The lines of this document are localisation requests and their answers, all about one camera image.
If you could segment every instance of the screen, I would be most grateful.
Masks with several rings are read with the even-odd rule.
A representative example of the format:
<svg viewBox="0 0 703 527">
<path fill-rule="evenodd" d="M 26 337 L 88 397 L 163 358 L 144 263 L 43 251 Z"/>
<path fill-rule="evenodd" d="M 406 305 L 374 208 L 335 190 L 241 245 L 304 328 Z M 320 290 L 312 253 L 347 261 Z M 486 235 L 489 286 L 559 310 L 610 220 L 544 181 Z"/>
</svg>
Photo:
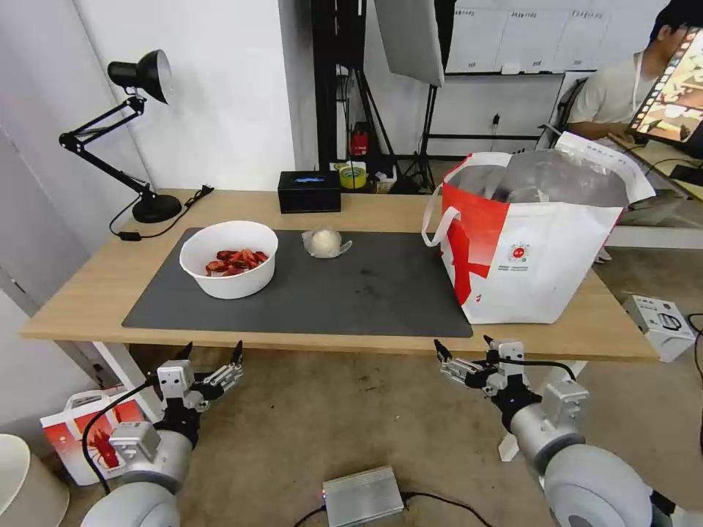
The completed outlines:
<svg viewBox="0 0 703 527">
<path fill-rule="evenodd" d="M 630 128 L 687 143 L 703 122 L 703 29 L 691 29 L 657 80 Z"/>
</svg>

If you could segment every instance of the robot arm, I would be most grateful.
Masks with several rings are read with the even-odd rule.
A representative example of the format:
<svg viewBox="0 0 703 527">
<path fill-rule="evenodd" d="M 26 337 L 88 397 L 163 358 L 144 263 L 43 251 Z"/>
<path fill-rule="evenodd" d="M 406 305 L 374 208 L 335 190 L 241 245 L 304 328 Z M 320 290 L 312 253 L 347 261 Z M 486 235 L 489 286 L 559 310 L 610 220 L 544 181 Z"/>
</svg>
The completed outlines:
<svg viewBox="0 0 703 527">
<path fill-rule="evenodd" d="M 573 379 L 529 389 L 522 343 L 486 338 L 486 359 L 454 359 L 435 341 L 441 372 L 482 390 L 500 410 L 560 527 L 701 527 L 651 487 L 618 456 L 586 445 L 578 420 L 589 392 Z"/>
<path fill-rule="evenodd" d="M 110 445 L 127 463 L 121 487 L 98 501 L 81 527 L 178 527 L 175 495 L 198 443 L 200 415 L 244 375 L 242 342 L 229 364 L 199 375 L 188 359 L 193 344 L 157 369 L 164 417 L 158 423 L 123 422 Z"/>
</svg>

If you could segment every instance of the shopping bag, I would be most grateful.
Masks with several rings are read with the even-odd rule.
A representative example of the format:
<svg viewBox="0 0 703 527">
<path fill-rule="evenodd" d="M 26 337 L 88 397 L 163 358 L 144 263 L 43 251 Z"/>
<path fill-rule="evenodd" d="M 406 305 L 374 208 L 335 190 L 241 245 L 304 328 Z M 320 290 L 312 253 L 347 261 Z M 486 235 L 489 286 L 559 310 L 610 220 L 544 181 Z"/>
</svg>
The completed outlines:
<svg viewBox="0 0 703 527">
<path fill-rule="evenodd" d="M 499 152 L 469 155 L 446 175 L 428 202 L 423 239 L 428 247 L 440 246 L 456 298 L 471 324 L 554 323 L 623 206 L 654 195 L 639 166 L 619 152 L 568 133 L 555 150 L 573 164 L 559 172 L 562 179 L 551 185 L 553 194 L 571 195 L 575 202 L 549 201 L 538 188 L 508 196 L 532 193 L 533 203 L 491 199 L 513 161 L 513 156 Z M 572 181 L 568 166 L 579 178 L 586 173 L 590 179 Z M 518 178 L 522 170 L 530 168 L 519 167 Z M 609 178 L 603 188 L 598 187 L 601 173 Z M 563 192 L 562 184 L 570 190 Z M 622 188 L 626 203 L 615 204 L 620 198 L 614 185 Z M 442 218 L 430 239 L 427 230 L 440 190 Z"/>
<path fill-rule="evenodd" d="M 82 436 L 93 416 L 111 401 L 120 397 L 124 389 L 90 390 L 69 398 L 64 410 L 40 421 L 46 438 L 61 458 L 77 485 L 92 485 L 97 476 L 83 457 Z M 141 422 L 144 418 L 137 402 L 126 400 L 100 417 L 88 435 L 88 452 L 106 479 L 124 472 L 125 462 L 108 440 L 120 422 Z"/>
</svg>

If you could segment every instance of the whiteboard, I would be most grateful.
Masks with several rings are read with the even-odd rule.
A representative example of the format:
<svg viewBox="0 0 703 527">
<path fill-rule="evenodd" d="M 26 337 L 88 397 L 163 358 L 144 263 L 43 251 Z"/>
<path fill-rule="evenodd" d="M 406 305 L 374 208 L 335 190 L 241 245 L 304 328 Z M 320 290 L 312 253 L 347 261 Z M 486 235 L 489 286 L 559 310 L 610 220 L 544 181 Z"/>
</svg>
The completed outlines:
<svg viewBox="0 0 703 527">
<path fill-rule="evenodd" d="M 458 0 L 447 73 L 596 70 L 641 51 L 669 0 Z"/>
</svg>

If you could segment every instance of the white bowl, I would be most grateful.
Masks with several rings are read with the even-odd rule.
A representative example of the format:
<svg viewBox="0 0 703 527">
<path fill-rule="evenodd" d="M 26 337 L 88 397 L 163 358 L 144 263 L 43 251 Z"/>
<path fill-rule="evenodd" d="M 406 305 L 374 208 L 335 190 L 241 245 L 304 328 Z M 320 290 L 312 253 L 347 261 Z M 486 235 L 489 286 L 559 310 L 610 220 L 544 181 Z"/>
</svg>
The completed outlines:
<svg viewBox="0 0 703 527">
<path fill-rule="evenodd" d="M 205 266 L 217 259 L 221 250 L 251 249 L 263 251 L 269 259 L 258 267 L 229 277 L 209 277 Z M 184 271 L 210 296 L 237 299 L 263 289 L 273 278 L 276 267 L 278 236 L 261 223 L 231 221 L 217 223 L 195 233 L 181 248 L 180 263 Z"/>
</svg>

